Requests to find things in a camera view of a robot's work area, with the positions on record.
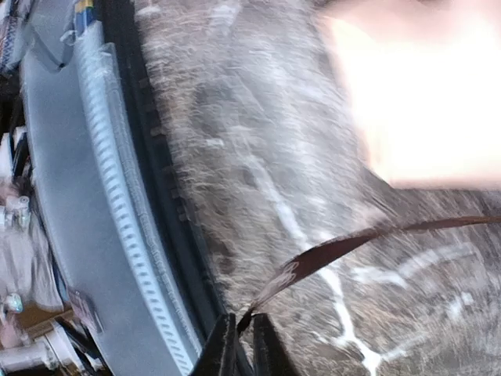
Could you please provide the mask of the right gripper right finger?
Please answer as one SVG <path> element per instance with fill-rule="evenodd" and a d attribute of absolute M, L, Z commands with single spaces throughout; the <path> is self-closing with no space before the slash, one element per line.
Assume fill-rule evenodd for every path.
<path fill-rule="evenodd" d="M 265 313 L 254 316 L 254 374 L 257 376 L 298 376 L 300 372 L 283 347 L 275 326 Z"/>

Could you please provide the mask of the dark brown ribbon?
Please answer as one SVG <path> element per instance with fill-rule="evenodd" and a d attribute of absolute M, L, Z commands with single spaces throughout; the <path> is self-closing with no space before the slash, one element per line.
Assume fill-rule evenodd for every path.
<path fill-rule="evenodd" d="M 372 240 L 396 233 L 442 230 L 499 222 L 499 216 L 461 216 L 405 225 L 370 227 L 325 241 L 285 262 L 276 270 L 273 277 L 267 281 L 240 319 L 237 324 L 237 332 L 239 334 L 245 332 L 251 323 L 254 312 L 259 310 L 266 302 L 281 291 L 318 272 L 331 262 L 336 261 Z"/>

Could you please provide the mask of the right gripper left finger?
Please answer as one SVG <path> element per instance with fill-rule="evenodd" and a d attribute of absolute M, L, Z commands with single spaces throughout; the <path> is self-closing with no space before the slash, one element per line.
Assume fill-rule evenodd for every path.
<path fill-rule="evenodd" d="M 236 346 L 238 336 L 236 315 L 221 315 L 205 343 L 194 366 L 192 376 L 234 376 L 237 375 Z"/>

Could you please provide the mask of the beige wrapping paper sheet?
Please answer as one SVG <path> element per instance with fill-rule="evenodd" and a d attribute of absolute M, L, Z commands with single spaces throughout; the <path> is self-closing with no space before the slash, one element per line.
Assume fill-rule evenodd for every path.
<path fill-rule="evenodd" d="M 334 1 L 316 22 L 375 176 L 500 188 L 499 2 Z"/>

